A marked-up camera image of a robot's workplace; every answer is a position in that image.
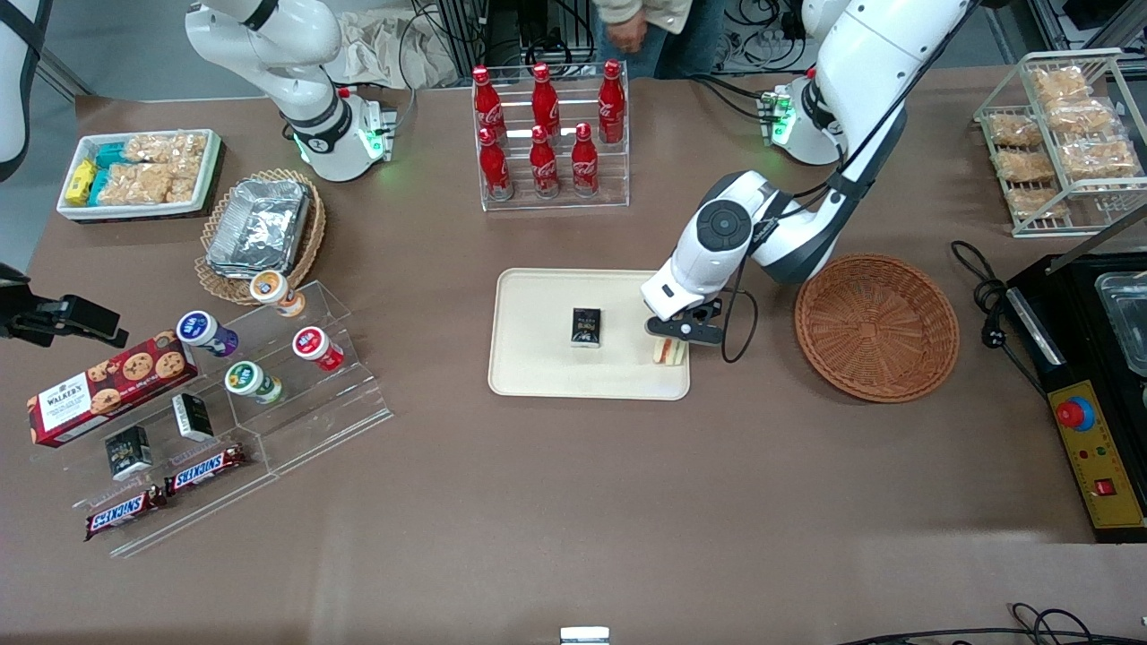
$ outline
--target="jeans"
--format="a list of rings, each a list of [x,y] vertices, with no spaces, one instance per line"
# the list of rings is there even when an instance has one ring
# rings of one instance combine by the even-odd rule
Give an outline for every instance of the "jeans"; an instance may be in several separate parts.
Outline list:
[[[599,17],[593,36],[598,60],[625,61],[630,78],[687,78],[709,73],[725,24],[725,0],[693,0],[681,33],[647,25],[641,49],[635,54],[624,54],[615,47],[606,36],[606,23]]]

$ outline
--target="person's hand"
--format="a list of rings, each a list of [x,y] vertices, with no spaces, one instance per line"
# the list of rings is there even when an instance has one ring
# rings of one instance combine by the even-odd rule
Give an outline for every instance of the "person's hand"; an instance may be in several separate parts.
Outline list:
[[[632,18],[623,23],[606,25],[606,36],[609,37],[609,41],[626,54],[635,54],[641,50],[645,31],[645,9],[638,9]]]

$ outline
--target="wicker basket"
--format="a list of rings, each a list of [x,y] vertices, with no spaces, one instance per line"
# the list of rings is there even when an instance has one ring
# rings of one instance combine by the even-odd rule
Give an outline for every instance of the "wicker basket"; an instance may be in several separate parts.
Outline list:
[[[322,204],[322,197],[319,196],[319,191],[310,179],[294,170],[264,170],[256,172],[248,177],[248,179],[265,179],[267,181],[287,179],[304,184],[311,189],[311,207],[307,210],[306,230],[303,232],[303,239],[298,243],[295,269],[287,277],[287,282],[292,288],[297,288],[303,283],[303,279],[306,278],[307,272],[311,271],[311,265],[314,264],[314,258],[319,255],[319,247],[322,244],[322,232],[327,225],[327,209]],[[203,225],[203,234],[200,235],[200,241],[203,242],[204,252],[211,246],[211,240],[214,239],[216,230],[219,228],[219,219],[223,217],[224,211],[227,210],[227,203],[231,201],[231,195],[234,192],[235,187],[232,186],[227,191],[227,194],[216,204],[214,210],[211,211],[208,223]],[[195,274],[198,275],[203,288],[214,296],[247,306],[259,304],[251,297],[249,280],[217,275],[208,266],[206,256],[195,261]]]
[[[828,264],[796,301],[801,349],[852,396],[903,403],[935,390],[955,366],[952,304],[916,269],[884,255]]]

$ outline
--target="red bottle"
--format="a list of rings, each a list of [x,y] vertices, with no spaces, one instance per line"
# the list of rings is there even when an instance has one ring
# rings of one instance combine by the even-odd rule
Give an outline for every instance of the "red bottle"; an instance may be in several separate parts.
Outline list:
[[[579,197],[598,194],[598,148],[593,147],[593,132],[588,123],[577,124],[574,143],[574,192]]]
[[[514,182],[509,179],[506,153],[498,147],[498,139],[489,127],[478,131],[478,142],[482,143],[478,163],[482,165],[483,177],[486,178],[486,194],[491,200],[505,202],[514,196]]]
[[[474,68],[474,111],[478,112],[478,127],[489,127],[499,143],[506,143],[506,117],[501,111],[501,99],[490,85],[490,70],[484,65]]]
[[[533,123],[546,129],[546,137],[553,143],[562,135],[561,118],[557,116],[557,92],[549,83],[549,65],[533,65]]]
[[[554,149],[549,147],[549,138],[546,129],[540,125],[533,126],[533,147],[530,148],[530,165],[533,166],[533,189],[543,200],[552,200],[557,196],[560,188],[557,184],[557,160],[554,158]]]
[[[625,135],[625,91],[622,90],[622,63],[606,61],[606,80],[598,92],[600,123],[598,137],[602,143],[621,143]]]

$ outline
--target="black box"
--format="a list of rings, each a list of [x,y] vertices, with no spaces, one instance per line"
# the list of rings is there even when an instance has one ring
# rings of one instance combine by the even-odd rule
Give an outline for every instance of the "black box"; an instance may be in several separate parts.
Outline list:
[[[179,434],[192,441],[208,441],[214,436],[211,432],[211,418],[208,417],[208,405],[203,399],[189,394],[177,394],[171,398],[175,410],[175,423]]]
[[[104,440],[108,449],[108,465],[111,466],[111,479],[122,482],[132,473],[151,467],[151,446],[147,443],[147,433],[140,426]]]
[[[601,310],[575,309],[574,333],[570,335],[572,347],[601,347]]]

